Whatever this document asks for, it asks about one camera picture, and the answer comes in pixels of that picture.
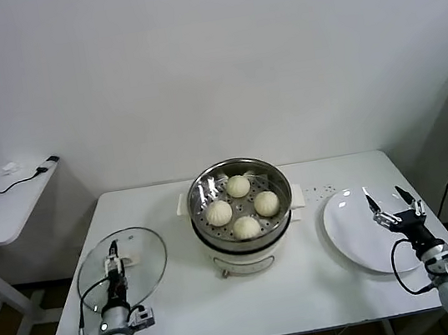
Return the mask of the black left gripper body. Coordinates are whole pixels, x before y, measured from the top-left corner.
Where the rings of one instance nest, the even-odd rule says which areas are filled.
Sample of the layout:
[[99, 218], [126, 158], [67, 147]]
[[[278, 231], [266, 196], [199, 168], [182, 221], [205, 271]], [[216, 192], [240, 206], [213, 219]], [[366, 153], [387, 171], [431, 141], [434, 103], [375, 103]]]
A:
[[127, 299], [127, 282], [123, 273], [111, 271], [108, 274], [108, 305], [113, 307], [129, 307]]

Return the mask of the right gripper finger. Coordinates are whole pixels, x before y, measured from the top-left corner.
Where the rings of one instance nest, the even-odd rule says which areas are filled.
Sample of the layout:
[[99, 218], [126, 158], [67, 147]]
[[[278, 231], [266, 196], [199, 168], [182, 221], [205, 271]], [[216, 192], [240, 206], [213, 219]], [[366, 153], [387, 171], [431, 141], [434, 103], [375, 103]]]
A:
[[366, 187], [363, 188], [363, 191], [366, 197], [366, 201], [368, 202], [368, 207], [373, 213], [373, 218], [376, 223], [384, 228], [389, 228], [391, 225], [399, 223], [399, 218], [396, 215], [381, 211], [378, 203], [376, 203], [376, 201], [371, 197]]
[[395, 190], [398, 192], [401, 199], [403, 199], [404, 202], [408, 204], [412, 210], [414, 210], [417, 216], [425, 216], [424, 203], [421, 199], [416, 199], [412, 196], [412, 194], [410, 194], [403, 188], [400, 188], [399, 186], [395, 186]]

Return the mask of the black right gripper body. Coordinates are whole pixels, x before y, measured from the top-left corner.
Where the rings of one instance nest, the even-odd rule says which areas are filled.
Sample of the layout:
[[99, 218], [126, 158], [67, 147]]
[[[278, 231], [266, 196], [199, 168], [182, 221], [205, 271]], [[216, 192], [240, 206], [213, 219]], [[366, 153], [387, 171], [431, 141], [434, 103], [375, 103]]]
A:
[[417, 215], [410, 210], [397, 213], [395, 216], [400, 221], [390, 225], [391, 231], [403, 234], [407, 238], [418, 259], [432, 248], [445, 244], [442, 239], [433, 236], [425, 226], [426, 215]]

